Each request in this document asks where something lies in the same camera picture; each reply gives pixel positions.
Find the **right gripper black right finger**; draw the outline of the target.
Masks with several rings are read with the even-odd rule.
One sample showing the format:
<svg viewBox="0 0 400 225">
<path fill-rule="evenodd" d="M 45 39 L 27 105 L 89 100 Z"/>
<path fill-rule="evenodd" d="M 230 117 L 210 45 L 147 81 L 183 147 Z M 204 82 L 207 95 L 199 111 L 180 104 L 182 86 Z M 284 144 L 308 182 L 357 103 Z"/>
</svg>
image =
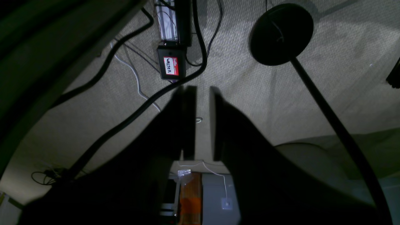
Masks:
<svg viewBox="0 0 400 225">
<path fill-rule="evenodd" d="M 318 180 L 210 87 L 213 154 L 230 171 L 241 225 L 378 225 L 376 208 Z"/>
</svg>

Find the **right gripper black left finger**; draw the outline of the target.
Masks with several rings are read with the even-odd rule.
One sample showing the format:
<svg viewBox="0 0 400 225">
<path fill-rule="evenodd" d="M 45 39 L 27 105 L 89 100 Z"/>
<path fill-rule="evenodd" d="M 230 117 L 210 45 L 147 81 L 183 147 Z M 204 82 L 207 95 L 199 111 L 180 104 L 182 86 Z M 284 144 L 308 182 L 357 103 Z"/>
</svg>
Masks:
<svg viewBox="0 0 400 225">
<path fill-rule="evenodd" d="M 27 204 L 20 225 L 156 225 L 169 172 L 181 150 L 194 155 L 196 87 L 178 88 L 166 107 L 114 158 L 77 174 L 93 144 L 42 197 Z"/>
</svg>

